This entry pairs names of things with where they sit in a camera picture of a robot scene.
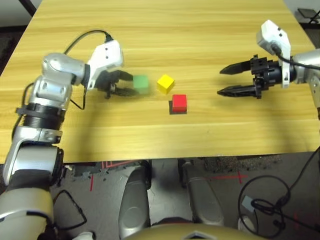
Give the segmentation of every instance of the red cube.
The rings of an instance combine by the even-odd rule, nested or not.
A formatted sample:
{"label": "red cube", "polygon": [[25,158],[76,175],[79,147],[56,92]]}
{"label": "red cube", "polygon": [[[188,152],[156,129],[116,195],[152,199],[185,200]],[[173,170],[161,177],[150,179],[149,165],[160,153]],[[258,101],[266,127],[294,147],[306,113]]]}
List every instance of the red cube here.
{"label": "red cube", "polygon": [[172,112],[184,113],[187,111],[187,95],[174,94],[172,96]]}

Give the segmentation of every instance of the black cable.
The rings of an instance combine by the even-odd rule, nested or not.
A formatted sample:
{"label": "black cable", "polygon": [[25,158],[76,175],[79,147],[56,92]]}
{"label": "black cable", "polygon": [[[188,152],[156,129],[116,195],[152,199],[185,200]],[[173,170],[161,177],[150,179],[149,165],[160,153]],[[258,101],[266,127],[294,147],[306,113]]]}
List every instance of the black cable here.
{"label": "black cable", "polygon": [[[253,179],[251,179],[250,181],[248,181],[243,188],[240,191],[239,197],[238,197],[238,201],[237,201],[237,209],[238,209],[238,215],[239,218],[242,222],[242,224],[245,226],[245,228],[251,232],[252,234],[258,235],[260,237],[263,238],[267,238],[267,239],[271,239],[271,238],[275,238],[278,235],[281,234],[281,232],[285,229],[286,227],[286,223],[285,223],[285,219],[291,220],[305,228],[308,228],[310,230],[313,231],[317,231],[318,233],[320,233],[320,228],[318,225],[315,224],[315,226],[311,226],[308,225],[304,222],[301,222],[299,220],[294,219],[291,216],[288,216],[286,214],[284,214],[282,212],[282,208],[290,201],[291,198],[291,191],[292,189],[298,184],[299,180],[301,179],[302,175],[304,174],[307,166],[310,164],[311,160],[314,158],[314,156],[319,152],[320,150],[320,146],[313,152],[313,154],[310,156],[310,158],[306,161],[306,163],[304,164],[300,174],[298,175],[298,177],[296,178],[296,180],[294,181],[294,183],[289,187],[281,178],[277,177],[277,176],[272,176],[272,175],[262,175],[262,176],[257,176],[254,177]],[[258,217],[257,217],[257,213],[256,210],[259,210],[260,212],[269,215],[269,216],[273,216],[273,215],[279,215],[280,216],[280,221],[278,220],[274,220],[273,224],[278,228],[278,230],[276,231],[276,233],[272,234],[272,235],[262,235],[259,234],[258,231],[253,231],[251,230],[245,223],[244,219],[243,219],[243,214],[241,213],[241,200],[242,200],[242,196],[244,194],[244,191],[246,190],[246,188],[253,183],[254,181],[257,181],[259,179],[264,179],[264,178],[271,178],[271,179],[276,179],[277,181],[281,182],[285,188],[286,188],[286,194],[282,197],[280,197],[275,204],[264,200],[264,199],[260,199],[260,198],[256,198],[253,199],[251,201],[251,205],[254,207],[254,214],[256,217],[256,222],[257,222],[257,229],[259,227],[258,224]]]}
{"label": "black cable", "polygon": [[[34,85],[34,83],[32,82],[32,83],[29,83],[29,84],[24,88],[24,90],[23,90],[23,95],[22,95],[22,99],[21,99],[21,107],[23,107],[23,106],[26,104],[27,92],[28,92],[29,88],[30,88],[31,86],[33,86],[33,85]],[[14,124],[14,126],[13,126],[13,129],[12,129],[11,140],[14,139],[14,135],[15,135],[16,129],[17,129],[17,127],[18,127],[21,119],[22,119],[22,115],[19,114],[19,116],[18,116],[18,118],[17,118],[17,120],[16,120],[16,122],[15,122],[15,124]]]}
{"label": "black cable", "polygon": [[104,30],[91,30],[91,31],[87,31],[83,34],[81,34],[80,36],[78,36],[67,48],[66,50],[63,52],[65,55],[67,55],[70,50],[83,38],[85,38],[86,36],[90,35],[90,34],[97,34],[97,33],[101,33],[101,34],[104,34],[105,35],[105,42],[109,42],[111,40],[113,40],[112,36],[107,33],[106,31]]}
{"label": "black cable", "polygon": [[83,97],[82,97],[82,107],[79,106],[79,104],[77,104],[75,101],[73,101],[72,99],[70,99],[70,101],[79,109],[81,110],[85,110],[85,107],[86,107],[86,95],[87,95],[87,88],[84,87],[84,90],[83,90]]}
{"label": "black cable", "polygon": [[294,66],[300,66],[300,67],[303,67],[303,68],[306,68],[306,69],[315,69],[315,70],[320,70],[320,67],[319,66],[314,66],[314,65],[306,65],[306,64],[303,64],[303,63],[300,63],[300,62],[296,62],[296,61],[293,61],[293,60],[289,60],[289,59],[286,59],[284,58],[283,56],[281,56],[280,54],[276,54],[276,56],[281,59],[282,61],[288,63],[288,64],[291,64],[291,65],[294,65]]}
{"label": "black cable", "polygon": [[57,224],[55,224],[56,228],[59,229],[59,230],[63,230],[63,231],[68,231],[68,230],[72,230],[72,229],[76,229],[82,225],[84,225],[86,222],[87,222],[87,217],[86,215],[84,214],[82,208],[76,203],[76,201],[74,200],[74,198],[71,196],[71,194],[67,191],[67,190],[61,190],[56,196],[55,198],[53,199],[53,204],[56,203],[58,197],[61,195],[61,194],[66,194],[69,199],[71,200],[72,204],[76,207],[77,211],[79,212],[79,214],[81,215],[83,221],[78,223],[78,224],[75,224],[75,225],[72,225],[72,226],[67,226],[67,227],[60,227],[58,226]]}
{"label": "black cable", "polygon": [[306,69],[320,70],[319,66],[306,65],[306,64],[303,64],[303,63],[300,63],[300,62],[293,61],[291,59],[284,58],[283,56],[281,56],[281,53],[282,53],[281,48],[276,44],[272,44],[271,45],[271,49],[274,51],[275,55],[285,63],[291,64],[293,66],[300,66],[300,67],[303,67],[303,68],[306,68]]}
{"label": "black cable", "polygon": [[[97,29],[97,30],[87,31],[87,32],[81,34],[80,36],[78,36],[78,37],[66,48],[66,50],[63,52],[63,54],[67,55],[67,54],[70,52],[70,50],[71,50],[81,39],[83,39],[83,38],[85,38],[86,36],[91,35],[91,34],[104,34],[104,35],[105,35],[105,41],[104,41],[105,43],[113,40],[112,36],[111,36],[109,33],[107,33],[106,31],[104,31],[104,30]],[[79,104],[77,104],[74,100],[70,99],[70,101],[71,101],[77,108],[79,108],[79,109],[81,109],[81,110],[84,110],[85,107],[86,107],[86,94],[87,94],[87,88],[84,87],[82,107],[81,107]]]}

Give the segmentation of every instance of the yellow cube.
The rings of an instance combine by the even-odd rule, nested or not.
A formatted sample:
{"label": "yellow cube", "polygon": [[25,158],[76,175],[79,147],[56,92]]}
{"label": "yellow cube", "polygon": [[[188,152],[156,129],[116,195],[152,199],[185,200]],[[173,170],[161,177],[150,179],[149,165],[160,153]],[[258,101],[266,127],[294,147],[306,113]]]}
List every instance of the yellow cube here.
{"label": "yellow cube", "polygon": [[168,75],[163,75],[157,82],[157,88],[163,94],[168,94],[175,85],[175,80]]}

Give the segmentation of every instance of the wooden table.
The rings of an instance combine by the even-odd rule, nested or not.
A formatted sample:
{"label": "wooden table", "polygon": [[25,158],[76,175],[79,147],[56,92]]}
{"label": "wooden table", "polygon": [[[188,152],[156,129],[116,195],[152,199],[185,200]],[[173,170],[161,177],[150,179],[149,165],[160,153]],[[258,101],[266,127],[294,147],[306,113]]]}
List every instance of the wooden table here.
{"label": "wooden table", "polygon": [[[123,47],[124,70],[146,74],[150,95],[112,97],[93,90],[85,111],[70,105],[59,145],[65,162],[255,155],[312,151],[319,144],[317,111],[307,85],[263,92],[261,100],[216,94],[251,84],[249,72],[220,75],[253,54],[275,59],[256,44],[270,19],[288,34],[292,54],[314,47],[280,0],[44,0],[1,80],[0,161],[11,144],[24,87],[41,74],[44,55],[62,52],[79,34],[104,29]],[[82,40],[70,56],[87,61],[103,35]],[[168,95],[156,90],[175,79]],[[82,100],[82,87],[73,99]],[[169,115],[172,94],[187,94],[187,115]]]}

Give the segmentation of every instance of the green cube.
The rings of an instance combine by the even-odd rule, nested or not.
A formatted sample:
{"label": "green cube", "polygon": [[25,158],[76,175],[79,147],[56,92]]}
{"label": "green cube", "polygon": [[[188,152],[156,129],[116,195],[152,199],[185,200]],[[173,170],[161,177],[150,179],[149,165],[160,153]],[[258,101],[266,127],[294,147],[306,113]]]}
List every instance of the green cube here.
{"label": "green cube", "polygon": [[149,80],[146,75],[135,75],[133,76],[133,88],[139,94],[149,93]]}

